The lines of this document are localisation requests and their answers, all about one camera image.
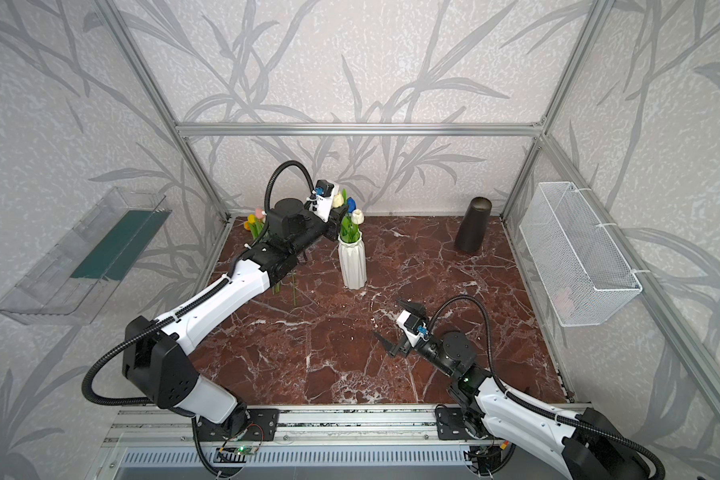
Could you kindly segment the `yellow tulip flower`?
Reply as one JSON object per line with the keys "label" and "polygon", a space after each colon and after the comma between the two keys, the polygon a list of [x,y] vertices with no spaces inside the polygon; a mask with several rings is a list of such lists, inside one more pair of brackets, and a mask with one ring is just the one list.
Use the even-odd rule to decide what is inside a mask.
{"label": "yellow tulip flower", "polygon": [[344,195],[344,191],[337,193],[333,197],[332,208],[329,214],[329,223],[331,226],[331,239],[338,240],[341,235],[342,224],[347,216],[348,205]]}

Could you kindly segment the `white ribbed ceramic vase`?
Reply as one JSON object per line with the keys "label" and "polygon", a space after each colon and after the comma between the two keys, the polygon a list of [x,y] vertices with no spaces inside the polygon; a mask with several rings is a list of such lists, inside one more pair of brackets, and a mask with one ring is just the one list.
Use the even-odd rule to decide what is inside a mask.
{"label": "white ribbed ceramic vase", "polygon": [[362,237],[356,242],[339,241],[339,263],[342,279],[346,288],[358,290],[367,281],[365,245]]}

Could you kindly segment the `white tulip flower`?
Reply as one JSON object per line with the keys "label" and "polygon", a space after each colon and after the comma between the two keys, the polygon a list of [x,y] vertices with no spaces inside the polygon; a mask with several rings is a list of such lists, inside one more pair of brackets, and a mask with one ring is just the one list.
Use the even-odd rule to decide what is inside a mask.
{"label": "white tulip flower", "polygon": [[359,208],[355,208],[342,222],[342,240],[345,243],[353,244],[360,240],[360,225],[364,222],[364,214]]}

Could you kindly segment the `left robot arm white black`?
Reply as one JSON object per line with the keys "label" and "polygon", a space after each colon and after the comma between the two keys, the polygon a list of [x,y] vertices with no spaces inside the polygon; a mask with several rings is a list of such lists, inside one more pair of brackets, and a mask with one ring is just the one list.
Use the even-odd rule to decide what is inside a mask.
{"label": "left robot arm white black", "polygon": [[[265,188],[262,232],[233,260],[227,273],[178,307],[126,327],[123,342],[97,360],[81,384],[96,405],[154,404],[237,434],[249,423],[247,406],[228,389],[202,376],[189,356],[223,321],[273,288],[320,238],[337,240],[348,211],[341,186],[314,180],[297,160],[280,164]],[[97,374],[117,356],[122,373],[141,394],[113,398],[95,392]]]}

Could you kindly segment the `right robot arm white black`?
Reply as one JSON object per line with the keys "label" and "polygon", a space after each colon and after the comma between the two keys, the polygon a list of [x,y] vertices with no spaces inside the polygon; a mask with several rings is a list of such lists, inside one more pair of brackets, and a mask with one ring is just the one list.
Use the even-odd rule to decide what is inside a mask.
{"label": "right robot arm white black", "polygon": [[450,380],[449,396],[469,434],[500,438],[535,456],[567,479],[663,479],[657,455],[624,437],[599,411],[553,407],[507,386],[492,365],[481,367],[461,331],[437,335],[438,316],[424,305],[400,300],[395,323],[400,339],[381,341],[390,356],[416,352]]}

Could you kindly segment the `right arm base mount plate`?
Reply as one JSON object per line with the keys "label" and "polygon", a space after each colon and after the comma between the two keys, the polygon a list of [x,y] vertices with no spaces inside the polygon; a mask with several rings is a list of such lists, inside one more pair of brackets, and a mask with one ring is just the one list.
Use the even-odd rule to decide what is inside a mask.
{"label": "right arm base mount plate", "polygon": [[459,407],[437,404],[434,416],[439,440],[485,440],[490,437],[485,430],[468,424]]}

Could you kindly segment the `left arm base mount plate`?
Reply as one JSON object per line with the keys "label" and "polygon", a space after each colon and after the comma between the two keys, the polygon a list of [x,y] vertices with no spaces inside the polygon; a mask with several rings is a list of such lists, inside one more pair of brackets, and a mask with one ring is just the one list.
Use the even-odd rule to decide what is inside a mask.
{"label": "left arm base mount plate", "polygon": [[196,437],[200,442],[271,442],[277,431],[279,416],[280,410],[277,408],[249,408],[245,414],[233,414],[222,424],[215,424],[201,417]]}

